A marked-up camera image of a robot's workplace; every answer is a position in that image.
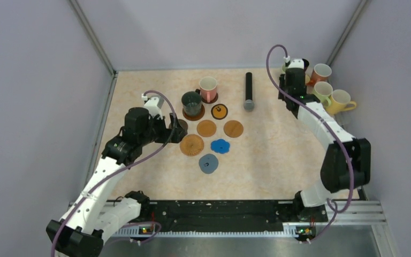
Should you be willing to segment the dark brown wooden coaster bottom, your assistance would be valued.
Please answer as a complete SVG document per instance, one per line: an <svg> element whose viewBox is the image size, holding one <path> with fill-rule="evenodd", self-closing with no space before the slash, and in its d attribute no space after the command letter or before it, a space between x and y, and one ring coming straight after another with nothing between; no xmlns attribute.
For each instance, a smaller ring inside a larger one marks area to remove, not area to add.
<svg viewBox="0 0 411 257"><path fill-rule="evenodd" d="M180 124L180 126L185 130L188 131L188 124L185 120L183 119L178 119L178 122Z"/></svg>

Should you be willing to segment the woven rattan coaster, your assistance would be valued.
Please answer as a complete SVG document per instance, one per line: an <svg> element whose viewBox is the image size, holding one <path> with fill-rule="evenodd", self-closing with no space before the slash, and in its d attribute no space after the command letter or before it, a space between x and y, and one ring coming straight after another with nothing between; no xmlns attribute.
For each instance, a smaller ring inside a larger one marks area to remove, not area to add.
<svg viewBox="0 0 411 257"><path fill-rule="evenodd" d="M204 149L203 139L196 134L186 135L180 145L180 151L189 157L196 156L200 154Z"/></svg>

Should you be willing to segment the brown ringed wooden coaster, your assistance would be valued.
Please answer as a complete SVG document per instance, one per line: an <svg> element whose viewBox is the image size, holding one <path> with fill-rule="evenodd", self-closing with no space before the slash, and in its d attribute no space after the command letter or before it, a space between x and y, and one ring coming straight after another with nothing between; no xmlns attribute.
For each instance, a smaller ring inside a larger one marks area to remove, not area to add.
<svg viewBox="0 0 411 257"><path fill-rule="evenodd" d="M188 114L186 114L186 112L184 111L184 109L182 109L182 114L183 114L184 118L186 118L187 120L197 121L197 120L200 120L200 119L204 116L204 114L205 114L205 107L204 107L204 105L202 105L202 106L201 106L200 113L199 113L198 115L196 115L196 116L189 116Z"/></svg>

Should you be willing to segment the light wooden coaster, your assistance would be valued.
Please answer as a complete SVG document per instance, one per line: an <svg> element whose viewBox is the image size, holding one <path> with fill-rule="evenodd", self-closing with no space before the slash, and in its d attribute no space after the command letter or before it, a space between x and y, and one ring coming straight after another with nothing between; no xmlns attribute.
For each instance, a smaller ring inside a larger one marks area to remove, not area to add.
<svg viewBox="0 0 411 257"><path fill-rule="evenodd" d="M244 126L237 120L229 120L223 127L224 133L230 138L237 138L243 134Z"/></svg>
<svg viewBox="0 0 411 257"><path fill-rule="evenodd" d="M196 127L197 133L202 137L211 137L216 133L216 124L211 120L200 121Z"/></svg>

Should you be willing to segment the dark green mug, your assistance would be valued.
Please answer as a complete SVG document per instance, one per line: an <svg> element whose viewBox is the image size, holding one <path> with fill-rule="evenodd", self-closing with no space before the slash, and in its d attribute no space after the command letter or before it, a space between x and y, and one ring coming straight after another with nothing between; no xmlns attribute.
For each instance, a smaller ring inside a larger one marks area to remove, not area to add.
<svg viewBox="0 0 411 257"><path fill-rule="evenodd" d="M186 92L182 98L183 111L188 116L197 116L202 109L202 97L195 91Z"/></svg>

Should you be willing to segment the grey blue coaster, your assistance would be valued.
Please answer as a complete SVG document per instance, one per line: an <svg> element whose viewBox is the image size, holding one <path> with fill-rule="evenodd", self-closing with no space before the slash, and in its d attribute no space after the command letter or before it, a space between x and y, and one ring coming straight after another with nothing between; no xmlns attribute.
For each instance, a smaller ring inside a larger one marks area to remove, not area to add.
<svg viewBox="0 0 411 257"><path fill-rule="evenodd" d="M212 174L218 166L219 161L214 154L205 154L199 159L200 170L205 174Z"/></svg>

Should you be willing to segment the blue flower coaster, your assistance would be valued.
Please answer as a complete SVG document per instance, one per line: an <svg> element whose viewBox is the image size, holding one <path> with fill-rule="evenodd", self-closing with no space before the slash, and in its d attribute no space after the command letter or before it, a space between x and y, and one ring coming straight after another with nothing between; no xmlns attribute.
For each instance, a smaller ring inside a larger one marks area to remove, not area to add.
<svg viewBox="0 0 411 257"><path fill-rule="evenodd" d="M230 151L230 143L224 139L217 139L211 142L210 148L215 153L226 154Z"/></svg>

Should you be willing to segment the pale green cup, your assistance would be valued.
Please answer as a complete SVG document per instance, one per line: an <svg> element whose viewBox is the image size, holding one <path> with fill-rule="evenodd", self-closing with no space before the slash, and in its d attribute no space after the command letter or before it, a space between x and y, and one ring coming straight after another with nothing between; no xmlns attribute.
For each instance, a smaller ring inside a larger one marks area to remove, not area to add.
<svg viewBox="0 0 411 257"><path fill-rule="evenodd" d="M319 81L315 83L311 93L315 95L325 107L331 105L330 96L333 93L333 87L328 82Z"/></svg>

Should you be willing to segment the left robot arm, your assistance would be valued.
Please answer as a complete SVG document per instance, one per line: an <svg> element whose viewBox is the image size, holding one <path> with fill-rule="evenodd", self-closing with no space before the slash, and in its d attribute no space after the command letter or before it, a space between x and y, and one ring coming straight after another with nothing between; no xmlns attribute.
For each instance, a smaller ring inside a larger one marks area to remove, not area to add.
<svg viewBox="0 0 411 257"><path fill-rule="evenodd" d="M153 115L144 107L129 109L124 125L106 143L96 170L74 205L59 221L51 220L47 225L51 256L99 256L125 223L149 217L150 207L141 193L125 198L105 213L102 209L128 171L186 135L175 111L170 113L170 121L171 128L167 128L163 115Z"/></svg>

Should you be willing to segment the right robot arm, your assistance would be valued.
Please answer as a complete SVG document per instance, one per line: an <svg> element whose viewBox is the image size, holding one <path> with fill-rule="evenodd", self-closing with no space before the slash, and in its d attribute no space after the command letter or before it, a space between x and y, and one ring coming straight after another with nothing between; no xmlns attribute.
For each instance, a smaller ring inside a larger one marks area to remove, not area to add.
<svg viewBox="0 0 411 257"><path fill-rule="evenodd" d="M314 214L333 194L369 183L371 144L345 131L324 109L319 99L307 94L305 71L287 68L280 76L279 99L293 116L310 129L325 149L317 182L294 196L292 213L300 221Z"/></svg>

